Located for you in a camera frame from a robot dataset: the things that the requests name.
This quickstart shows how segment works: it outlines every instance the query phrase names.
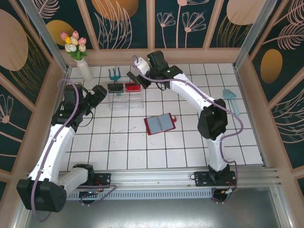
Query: white tile floor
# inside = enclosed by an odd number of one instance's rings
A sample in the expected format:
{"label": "white tile floor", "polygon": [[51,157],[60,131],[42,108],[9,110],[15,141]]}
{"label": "white tile floor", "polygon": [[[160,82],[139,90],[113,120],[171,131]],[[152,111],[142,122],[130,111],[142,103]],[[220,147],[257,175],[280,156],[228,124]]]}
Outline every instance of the white tile floor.
{"label": "white tile floor", "polygon": [[[250,124],[238,82],[231,64],[177,64],[190,81],[213,98],[223,98],[223,89],[236,95],[236,104],[241,112],[244,131],[239,136],[227,139],[225,155],[236,160],[238,165],[263,164],[257,142]],[[115,66],[91,67],[95,84],[107,88],[108,69]],[[121,82],[128,82],[126,73],[130,66],[119,66]],[[70,78],[83,83],[77,68]],[[87,89],[92,85],[84,83]],[[95,170],[153,169],[206,166],[209,161],[207,142],[197,130],[198,114],[181,96],[172,90],[159,90],[151,85],[144,93],[144,108],[140,110],[109,109],[107,98],[93,110],[94,119],[86,127],[78,128],[65,153],[60,170],[71,170],[76,163],[89,163]],[[231,103],[225,100],[231,110]],[[166,133],[147,135],[144,118],[171,113],[177,118],[176,129]],[[82,126],[87,125],[86,116]],[[228,115],[226,134],[236,132],[240,125]]]}

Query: tulip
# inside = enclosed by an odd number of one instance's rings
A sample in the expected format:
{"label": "tulip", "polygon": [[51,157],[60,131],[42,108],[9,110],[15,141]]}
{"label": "tulip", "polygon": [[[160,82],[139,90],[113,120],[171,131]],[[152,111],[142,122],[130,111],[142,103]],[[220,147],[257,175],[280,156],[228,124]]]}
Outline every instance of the tulip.
{"label": "tulip", "polygon": [[86,38],[81,37],[81,38],[78,40],[78,44],[86,44]]}
{"label": "tulip", "polygon": [[68,49],[68,46],[69,46],[69,44],[66,44],[66,45],[65,45],[66,52],[71,52],[71,50]]}
{"label": "tulip", "polygon": [[72,37],[74,37],[75,39],[79,39],[79,33],[75,30],[72,34]]}
{"label": "tulip", "polygon": [[72,52],[77,50],[77,47],[74,44],[69,44],[67,48]]}
{"label": "tulip", "polygon": [[71,41],[72,44],[78,45],[78,41],[77,41],[77,39],[75,37],[71,37],[70,41]]}
{"label": "tulip", "polygon": [[66,37],[66,38],[65,38],[65,42],[66,42],[67,44],[71,44],[71,39],[70,39],[70,37]]}
{"label": "tulip", "polygon": [[84,44],[79,45],[79,51],[85,52],[86,51],[86,46]]}
{"label": "tulip", "polygon": [[62,32],[62,33],[60,33],[60,37],[63,41],[65,41],[65,39],[68,37],[68,35],[67,35],[67,33]]}

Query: white vase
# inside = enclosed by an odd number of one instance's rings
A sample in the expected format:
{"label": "white vase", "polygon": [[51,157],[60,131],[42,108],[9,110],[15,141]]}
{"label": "white vase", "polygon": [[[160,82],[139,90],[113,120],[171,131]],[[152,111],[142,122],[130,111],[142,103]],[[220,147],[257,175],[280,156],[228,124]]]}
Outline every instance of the white vase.
{"label": "white vase", "polygon": [[93,76],[90,72],[90,68],[86,62],[86,60],[83,58],[81,59],[80,61],[77,61],[77,68],[81,74],[81,76],[83,77],[83,79],[86,81],[86,82],[92,82],[93,81]]}

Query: pink tulip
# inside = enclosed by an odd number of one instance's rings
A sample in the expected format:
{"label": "pink tulip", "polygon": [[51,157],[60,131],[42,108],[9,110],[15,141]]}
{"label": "pink tulip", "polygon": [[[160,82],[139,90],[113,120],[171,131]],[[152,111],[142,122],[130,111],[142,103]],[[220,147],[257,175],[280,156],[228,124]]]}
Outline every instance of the pink tulip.
{"label": "pink tulip", "polygon": [[74,37],[78,40],[79,39],[79,33],[75,30],[72,34],[72,37]]}
{"label": "pink tulip", "polygon": [[78,44],[86,44],[86,38],[81,37],[81,38],[78,40]]}
{"label": "pink tulip", "polygon": [[66,37],[68,37],[68,34],[65,32],[60,33],[60,37],[63,41],[65,41]]}

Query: small shovel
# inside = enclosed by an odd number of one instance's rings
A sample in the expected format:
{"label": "small shovel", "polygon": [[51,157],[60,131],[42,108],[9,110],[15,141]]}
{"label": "small shovel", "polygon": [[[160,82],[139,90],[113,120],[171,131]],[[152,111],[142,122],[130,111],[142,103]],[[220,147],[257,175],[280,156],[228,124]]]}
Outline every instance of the small shovel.
{"label": "small shovel", "polygon": [[224,89],[223,95],[224,95],[225,99],[231,100],[233,111],[234,111],[235,115],[239,116],[240,113],[239,113],[237,104],[234,101],[234,98],[236,98],[237,96],[229,89]]}

